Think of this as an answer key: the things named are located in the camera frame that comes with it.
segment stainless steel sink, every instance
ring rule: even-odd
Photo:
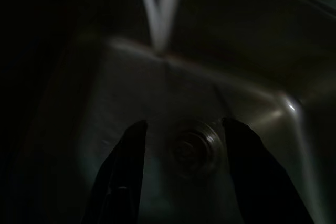
[[[124,7],[144,19],[142,6]],[[141,119],[149,131],[139,223],[243,223],[219,125],[228,108],[286,169],[315,223],[333,223],[329,14],[304,0],[181,0],[162,56],[148,45],[146,23],[115,18],[123,26],[102,33],[93,24],[65,51],[13,169],[10,223],[78,222],[101,163]],[[182,118],[206,123],[222,140],[206,178],[182,178],[165,162],[167,135]]]

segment sink basin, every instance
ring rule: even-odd
[[[130,27],[126,17],[115,16],[123,29],[101,33],[93,24],[77,33],[17,155],[8,223],[78,223],[101,163],[142,119],[139,223],[244,223],[219,124],[229,113],[261,137],[315,223],[333,222],[334,20],[302,0],[218,1],[181,0],[162,56],[148,45],[146,24]],[[142,6],[130,6],[144,18]],[[206,178],[182,178],[165,161],[179,119],[202,121],[221,139]]]

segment drain strainer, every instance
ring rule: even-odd
[[[176,123],[169,139],[169,151],[174,168],[185,178],[203,178],[218,163],[222,143],[216,132],[197,120]]]

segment black object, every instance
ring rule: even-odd
[[[130,126],[101,165],[82,224],[137,222],[146,130],[146,121]]]
[[[284,168],[247,125],[224,118],[230,173],[245,224],[313,224]]]

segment sink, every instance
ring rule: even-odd
[[[104,26],[99,17],[62,56],[13,167],[8,223],[80,221],[101,163],[142,119],[139,223],[244,223],[219,123],[230,113],[285,168],[315,223],[332,223],[334,19],[304,0],[181,0],[169,52],[158,56],[143,6],[122,6],[139,17],[115,14],[120,23]],[[206,178],[183,178],[166,161],[180,119],[222,142]]]

